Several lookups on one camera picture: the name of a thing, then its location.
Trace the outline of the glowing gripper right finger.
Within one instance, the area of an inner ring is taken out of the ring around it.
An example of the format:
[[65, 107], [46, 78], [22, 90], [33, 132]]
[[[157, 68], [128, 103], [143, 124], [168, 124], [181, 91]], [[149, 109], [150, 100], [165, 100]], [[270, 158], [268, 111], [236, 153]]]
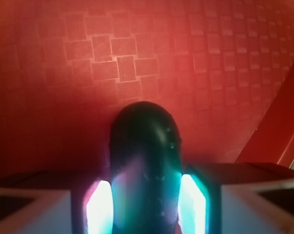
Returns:
[[294, 234], [294, 170], [272, 163], [189, 165], [179, 234]]

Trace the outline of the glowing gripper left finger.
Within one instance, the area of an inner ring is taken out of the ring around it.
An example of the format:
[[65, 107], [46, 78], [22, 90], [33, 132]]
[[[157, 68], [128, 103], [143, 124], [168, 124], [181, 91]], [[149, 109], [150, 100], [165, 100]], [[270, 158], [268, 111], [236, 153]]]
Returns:
[[111, 186], [95, 173], [0, 178], [0, 234], [110, 234], [112, 229]]

